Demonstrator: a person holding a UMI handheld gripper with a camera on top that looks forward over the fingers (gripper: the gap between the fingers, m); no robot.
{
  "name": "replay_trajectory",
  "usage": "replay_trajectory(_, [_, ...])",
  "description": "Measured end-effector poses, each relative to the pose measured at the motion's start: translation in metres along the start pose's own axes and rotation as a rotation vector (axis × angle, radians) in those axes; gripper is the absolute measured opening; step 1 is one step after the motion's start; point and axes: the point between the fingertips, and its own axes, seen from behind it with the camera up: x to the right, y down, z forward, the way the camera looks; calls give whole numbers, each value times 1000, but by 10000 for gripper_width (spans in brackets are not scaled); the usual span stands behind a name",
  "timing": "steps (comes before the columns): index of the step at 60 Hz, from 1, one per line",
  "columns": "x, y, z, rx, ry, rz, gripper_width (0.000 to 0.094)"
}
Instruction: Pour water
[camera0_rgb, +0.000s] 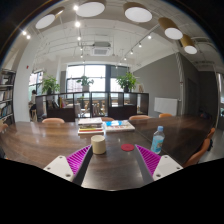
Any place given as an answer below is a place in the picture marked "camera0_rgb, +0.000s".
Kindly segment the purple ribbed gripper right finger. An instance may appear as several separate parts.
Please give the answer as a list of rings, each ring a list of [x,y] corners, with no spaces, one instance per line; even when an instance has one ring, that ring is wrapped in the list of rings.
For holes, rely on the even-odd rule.
[[[160,156],[143,146],[136,145],[134,153],[145,184],[159,180],[182,169],[182,166],[170,156]]]

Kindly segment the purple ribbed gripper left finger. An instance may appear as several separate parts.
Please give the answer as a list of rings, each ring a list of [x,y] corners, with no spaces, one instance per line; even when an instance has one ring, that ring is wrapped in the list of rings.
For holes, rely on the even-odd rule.
[[[59,155],[44,170],[80,186],[92,155],[92,146],[87,145],[67,157]]]

